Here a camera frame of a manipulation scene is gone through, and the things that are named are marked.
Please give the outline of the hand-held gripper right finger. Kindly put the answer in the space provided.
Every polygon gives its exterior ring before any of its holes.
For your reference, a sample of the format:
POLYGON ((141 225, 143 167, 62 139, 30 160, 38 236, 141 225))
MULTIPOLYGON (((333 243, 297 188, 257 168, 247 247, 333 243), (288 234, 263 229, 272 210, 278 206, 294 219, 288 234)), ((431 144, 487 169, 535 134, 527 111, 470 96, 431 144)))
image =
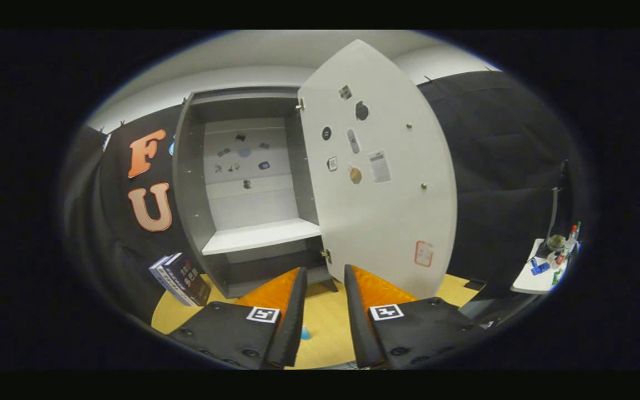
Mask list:
POLYGON ((345 266, 344 286, 360 369, 432 369, 489 334, 444 299, 416 298, 358 266, 345 266))

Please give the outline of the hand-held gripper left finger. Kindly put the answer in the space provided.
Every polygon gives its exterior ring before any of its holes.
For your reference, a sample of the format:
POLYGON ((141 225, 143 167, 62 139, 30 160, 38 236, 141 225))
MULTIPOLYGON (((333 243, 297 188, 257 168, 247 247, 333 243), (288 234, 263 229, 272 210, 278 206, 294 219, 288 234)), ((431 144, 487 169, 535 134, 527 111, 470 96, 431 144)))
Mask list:
POLYGON ((307 287, 307 268, 292 269, 234 303, 209 302, 167 337, 229 368, 294 366, 307 287))

